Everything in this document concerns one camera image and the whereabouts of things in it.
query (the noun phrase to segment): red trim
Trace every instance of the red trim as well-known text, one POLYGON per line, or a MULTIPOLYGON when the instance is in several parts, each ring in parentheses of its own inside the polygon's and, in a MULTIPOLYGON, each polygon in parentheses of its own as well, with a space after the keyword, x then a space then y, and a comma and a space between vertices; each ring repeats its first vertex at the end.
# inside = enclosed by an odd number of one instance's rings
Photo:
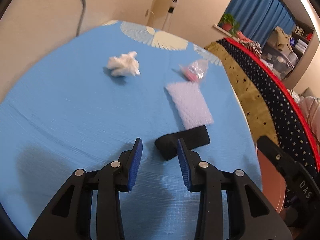
POLYGON ((265 66, 259 58, 254 55, 251 51, 249 51, 246 47, 238 43, 232 38, 225 38, 230 44, 236 46, 238 49, 242 50, 244 53, 248 54, 267 74, 269 77, 273 80, 274 83, 280 88, 282 93, 285 95, 289 103, 291 104, 293 110, 298 116, 299 121, 301 122, 301 125, 306 133, 306 136, 308 138, 310 148, 313 151, 313 156, 315 158, 317 171, 320 170, 320 155, 318 154, 317 146, 315 143, 315 140, 313 138, 312 132, 310 130, 310 127, 307 124, 307 121, 304 119, 302 112, 300 108, 298 107, 297 103, 293 100, 292 96, 290 96, 289 92, 287 91, 287 88, 284 86, 284 84, 276 77, 276 75, 267 67, 265 66))

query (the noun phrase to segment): red flower pot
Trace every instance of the red flower pot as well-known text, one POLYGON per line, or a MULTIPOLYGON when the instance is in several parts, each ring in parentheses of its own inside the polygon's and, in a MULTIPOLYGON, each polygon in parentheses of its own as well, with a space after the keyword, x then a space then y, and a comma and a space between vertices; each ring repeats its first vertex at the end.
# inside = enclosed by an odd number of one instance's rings
POLYGON ((229 32, 229 31, 231 30, 231 28, 232 28, 232 25, 229 24, 229 23, 224 23, 224 24, 222 25, 222 29, 224 29, 224 30, 227 31, 227 32, 229 32))

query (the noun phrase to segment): white floral pattern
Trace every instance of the white floral pattern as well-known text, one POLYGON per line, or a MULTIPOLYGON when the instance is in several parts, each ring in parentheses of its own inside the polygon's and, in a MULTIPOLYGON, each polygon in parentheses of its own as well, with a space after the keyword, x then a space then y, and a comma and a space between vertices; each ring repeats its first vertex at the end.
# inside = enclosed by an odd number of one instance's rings
POLYGON ((123 22, 121 31, 131 39, 166 50, 186 50, 188 41, 164 31, 155 31, 153 28, 135 23, 123 22))
POLYGON ((106 22, 106 23, 104 23, 104 24, 102 24, 102 26, 109 26, 109 25, 113 25, 113 24, 116 24, 118 21, 116 21, 116 20, 111 20, 111 21, 108 21, 108 22, 106 22))
POLYGON ((209 60, 211 63, 216 64, 218 66, 222 66, 222 62, 217 56, 199 47, 198 45, 194 44, 193 50, 197 52, 200 56, 202 56, 204 59, 209 60))

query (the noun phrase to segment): star-patterned blanket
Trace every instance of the star-patterned blanket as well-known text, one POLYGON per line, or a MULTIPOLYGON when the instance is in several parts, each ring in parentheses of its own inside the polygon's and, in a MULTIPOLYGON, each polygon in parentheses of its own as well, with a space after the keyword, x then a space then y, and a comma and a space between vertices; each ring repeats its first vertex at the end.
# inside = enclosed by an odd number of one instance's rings
MULTIPOLYGON (((320 157, 311 130, 282 82, 248 49, 226 38, 206 47, 218 56, 246 113, 253 140, 267 135, 312 177, 320 157)), ((294 192, 286 188, 284 207, 294 192)))

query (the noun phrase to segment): clothes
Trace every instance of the clothes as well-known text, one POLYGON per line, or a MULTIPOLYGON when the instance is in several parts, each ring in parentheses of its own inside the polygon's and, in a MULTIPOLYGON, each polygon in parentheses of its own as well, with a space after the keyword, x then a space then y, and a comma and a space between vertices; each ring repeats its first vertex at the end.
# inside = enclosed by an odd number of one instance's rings
POLYGON ((246 36, 243 35, 243 33, 241 31, 238 31, 236 36, 242 40, 242 41, 246 41, 246 42, 253 42, 252 40, 250 40, 249 38, 247 38, 246 36))
POLYGON ((261 58, 262 51, 261 51, 261 46, 260 43, 257 41, 239 41, 240 44, 245 46, 248 50, 250 50, 254 55, 256 55, 258 58, 261 58))
POLYGON ((308 44, 306 44, 305 42, 303 42, 302 40, 298 39, 298 44, 300 44, 302 47, 307 48, 308 44))
POLYGON ((275 28, 275 31, 278 35, 278 42, 277 42, 277 49, 280 51, 283 51, 284 48, 287 46, 289 50, 292 51, 291 45, 290 45, 290 36, 284 32, 283 29, 281 29, 279 26, 275 28))
POLYGON ((300 44, 296 44, 296 46, 295 46, 295 48, 298 50, 298 51, 300 51, 301 53, 305 53, 305 51, 306 51, 306 48, 304 48, 304 47, 302 47, 300 44))

